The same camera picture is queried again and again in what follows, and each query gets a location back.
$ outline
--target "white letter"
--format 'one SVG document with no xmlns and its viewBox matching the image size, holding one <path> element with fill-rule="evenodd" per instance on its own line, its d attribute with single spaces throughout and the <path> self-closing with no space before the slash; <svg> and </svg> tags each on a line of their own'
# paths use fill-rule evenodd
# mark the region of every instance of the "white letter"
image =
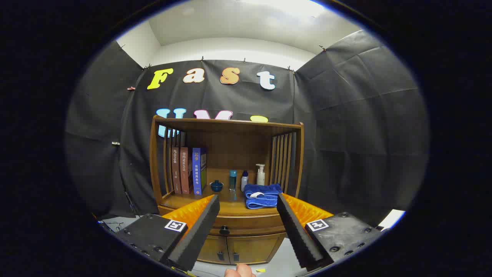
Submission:
<svg viewBox="0 0 492 277">
<path fill-rule="evenodd" d="M 275 76 L 270 75 L 270 72 L 268 71 L 258 72 L 256 76 L 260 76 L 260 85 L 262 88 L 268 90 L 272 90 L 275 88 L 275 85 L 270 83 L 270 80 L 274 80 Z"/>
</svg>

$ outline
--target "book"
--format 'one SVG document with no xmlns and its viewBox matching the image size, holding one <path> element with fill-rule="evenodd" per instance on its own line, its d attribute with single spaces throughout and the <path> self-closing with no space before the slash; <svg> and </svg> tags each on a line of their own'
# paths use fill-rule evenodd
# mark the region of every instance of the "book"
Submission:
<svg viewBox="0 0 492 277">
<path fill-rule="evenodd" d="M 193 148 L 193 193 L 202 195 L 207 183 L 207 152 L 205 148 Z"/>
<path fill-rule="evenodd" d="M 174 193 L 181 194 L 180 148 L 171 148 L 171 174 L 173 176 Z"/>
<path fill-rule="evenodd" d="M 193 185 L 191 180 L 191 155 L 188 155 L 188 147 L 180 148 L 181 192 L 189 194 L 189 188 Z"/>
</svg>

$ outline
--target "orange letter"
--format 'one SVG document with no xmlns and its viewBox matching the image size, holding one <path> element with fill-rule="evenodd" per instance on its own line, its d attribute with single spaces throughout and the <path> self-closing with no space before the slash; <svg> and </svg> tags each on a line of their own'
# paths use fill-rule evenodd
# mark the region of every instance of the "orange letter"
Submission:
<svg viewBox="0 0 492 277">
<path fill-rule="evenodd" d="M 220 77 L 220 82 L 222 84 L 233 85 L 239 81 L 239 68 L 226 68 L 222 71 L 222 76 Z"/>
</svg>

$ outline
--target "cabinet handle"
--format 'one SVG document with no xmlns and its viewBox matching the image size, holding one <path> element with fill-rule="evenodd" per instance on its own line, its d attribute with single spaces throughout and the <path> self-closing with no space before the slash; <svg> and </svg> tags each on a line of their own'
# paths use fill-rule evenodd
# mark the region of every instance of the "cabinet handle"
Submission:
<svg viewBox="0 0 492 277">
<path fill-rule="evenodd" d="M 224 253 L 222 253 L 222 251 L 219 251 L 219 253 L 217 253 L 217 257 L 219 260 L 223 261 L 224 260 Z"/>
<path fill-rule="evenodd" d="M 228 235 L 230 233 L 229 228 L 227 226 L 222 226 L 219 230 L 219 233 L 222 235 Z"/>
</svg>

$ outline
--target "hand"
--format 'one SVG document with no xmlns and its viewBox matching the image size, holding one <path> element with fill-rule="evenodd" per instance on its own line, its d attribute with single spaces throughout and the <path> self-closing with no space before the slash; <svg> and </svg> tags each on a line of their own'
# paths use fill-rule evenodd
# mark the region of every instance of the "hand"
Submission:
<svg viewBox="0 0 492 277">
<path fill-rule="evenodd" d="M 237 264 L 236 270 L 226 269 L 224 277 L 256 277 L 256 275 L 253 274 L 249 265 Z"/>
</svg>

